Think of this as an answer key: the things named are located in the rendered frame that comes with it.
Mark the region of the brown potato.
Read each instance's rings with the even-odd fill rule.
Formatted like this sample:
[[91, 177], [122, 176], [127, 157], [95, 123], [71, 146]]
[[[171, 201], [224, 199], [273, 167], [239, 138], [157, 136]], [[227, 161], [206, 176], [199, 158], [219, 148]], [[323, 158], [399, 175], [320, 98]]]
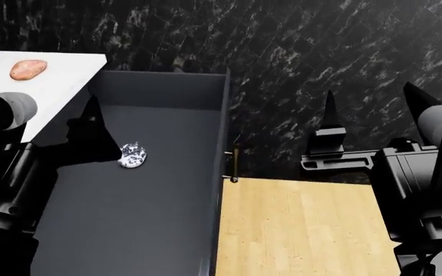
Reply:
[[9, 77], [17, 81], [27, 81], [36, 77], [46, 70], [47, 61], [43, 60], [23, 60], [14, 64], [9, 72]]

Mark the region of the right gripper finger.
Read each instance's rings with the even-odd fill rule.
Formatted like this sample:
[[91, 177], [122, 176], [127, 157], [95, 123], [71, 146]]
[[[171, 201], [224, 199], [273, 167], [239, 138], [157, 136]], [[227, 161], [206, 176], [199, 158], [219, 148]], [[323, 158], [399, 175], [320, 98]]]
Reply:
[[407, 82], [403, 88], [407, 107], [425, 144], [442, 140], [442, 102], [426, 91]]
[[308, 140], [308, 153], [312, 155], [343, 153], [347, 131], [342, 126], [332, 91], [328, 91], [321, 126]]

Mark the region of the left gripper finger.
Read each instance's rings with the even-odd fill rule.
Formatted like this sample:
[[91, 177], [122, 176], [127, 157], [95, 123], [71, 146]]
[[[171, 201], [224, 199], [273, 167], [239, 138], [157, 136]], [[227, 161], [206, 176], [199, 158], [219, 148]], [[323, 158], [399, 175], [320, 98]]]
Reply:
[[101, 106], [91, 96], [80, 117], [67, 122], [67, 142], [54, 147], [55, 164], [70, 166], [119, 160], [122, 151], [108, 132]]

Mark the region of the dark grey open drawer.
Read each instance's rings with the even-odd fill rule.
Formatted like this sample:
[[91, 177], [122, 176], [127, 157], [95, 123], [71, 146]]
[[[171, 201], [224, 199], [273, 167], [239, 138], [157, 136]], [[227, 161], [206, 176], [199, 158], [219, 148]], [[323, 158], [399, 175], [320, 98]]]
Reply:
[[98, 73], [35, 142], [64, 142], [97, 96], [117, 144], [147, 158], [58, 170], [31, 276], [215, 276], [229, 89], [229, 73]]

